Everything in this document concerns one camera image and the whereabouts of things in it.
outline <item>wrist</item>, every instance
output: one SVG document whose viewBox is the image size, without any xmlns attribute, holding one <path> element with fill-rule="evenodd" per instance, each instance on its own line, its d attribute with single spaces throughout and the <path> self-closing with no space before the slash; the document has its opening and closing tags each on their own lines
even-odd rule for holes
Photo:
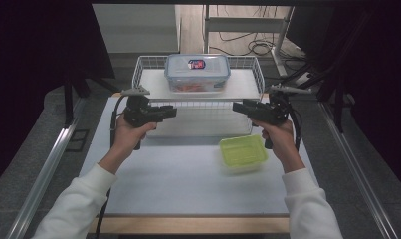
<svg viewBox="0 0 401 239">
<path fill-rule="evenodd" d="M 302 159 L 295 147 L 288 148 L 286 153 L 280 157 L 285 173 L 305 168 Z"/>
<path fill-rule="evenodd" d="M 104 158 L 98 163 L 106 171 L 116 174 L 122 163 L 131 155 L 131 151 L 113 146 Z"/>
</svg>

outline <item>person's left hand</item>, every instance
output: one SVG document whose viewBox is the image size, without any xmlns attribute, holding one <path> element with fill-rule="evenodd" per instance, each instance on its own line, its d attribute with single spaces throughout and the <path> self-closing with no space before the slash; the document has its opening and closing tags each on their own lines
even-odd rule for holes
<svg viewBox="0 0 401 239">
<path fill-rule="evenodd" d="M 113 147 L 122 150 L 124 156 L 129 157 L 137 144 L 145 138 L 149 131 L 156 127 L 156 122 L 149 122 L 141 127 L 132 127 L 125 121 L 123 115 L 120 115 L 116 119 Z"/>
<path fill-rule="evenodd" d="M 123 115 L 119 116 L 116 119 L 113 146 L 98 165 L 115 174 L 121 164 L 132 154 L 138 143 L 145 138 L 146 133 L 156 127 L 156 122 L 149 122 L 141 127 L 132 127 L 125 121 Z"/>
</svg>

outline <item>white cabinet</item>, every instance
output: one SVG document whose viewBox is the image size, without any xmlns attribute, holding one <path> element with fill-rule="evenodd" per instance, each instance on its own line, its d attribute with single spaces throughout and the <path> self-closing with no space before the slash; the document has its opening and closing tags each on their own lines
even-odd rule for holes
<svg viewBox="0 0 401 239">
<path fill-rule="evenodd" d="M 93 4 L 109 53 L 179 52 L 178 5 Z"/>
</svg>

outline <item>hand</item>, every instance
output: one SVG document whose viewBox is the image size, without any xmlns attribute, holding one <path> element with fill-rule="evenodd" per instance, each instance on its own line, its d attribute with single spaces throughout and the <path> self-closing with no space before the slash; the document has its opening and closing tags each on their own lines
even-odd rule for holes
<svg viewBox="0 0 401 239">
<path fill-rule="evenodd" d="M 294 143 L 293 123 L 290 120 L 287 119 L 279 126 L 255 119 L 251 121 L 263 128 L 262 138 L 272 141 L 274 154 L 281 161 L 285 172 L 305 168 Z"/>
<path fill-rule="evenodd" d="M 112 148 L 99 162 L 110 173 L 115 174 L 122 163 L 132 154 L 138 142 L 143 140 L 148 131 L 157 127 L 156 122 L 149 122 L 141 127 L 132 127 L 123 115 L 116 119 L 115 139 Z"/>
</svg>

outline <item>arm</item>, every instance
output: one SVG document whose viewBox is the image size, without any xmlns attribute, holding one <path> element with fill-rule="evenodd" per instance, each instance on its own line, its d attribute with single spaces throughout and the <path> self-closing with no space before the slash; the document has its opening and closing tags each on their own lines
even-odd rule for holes
<svg viewBox="0 0 401 239">
<path fill-rule="evenodd" d="M 271 139 L 274 154 L 284 168 L 285 204 L 290 213 L 291 238 L 342 238 L 324 190 L 314 183 L 297 152 L 292 123 L 287 120 L 274 126 L 254 119 L 252 122 L 263 128 L 263 138 Z"/>
<path fill-rule="evenodd" d="M 107 191 L 116 181 L 117 170 L 145 134 L 155 128 L 154 122 L 132 128 L 123 116 L 119 117 L 113 147 L 86 175 L 75 178 L 61 193 L 34 238 L 86 238 L 92 221 L 107 200 Z"/>
</svg>

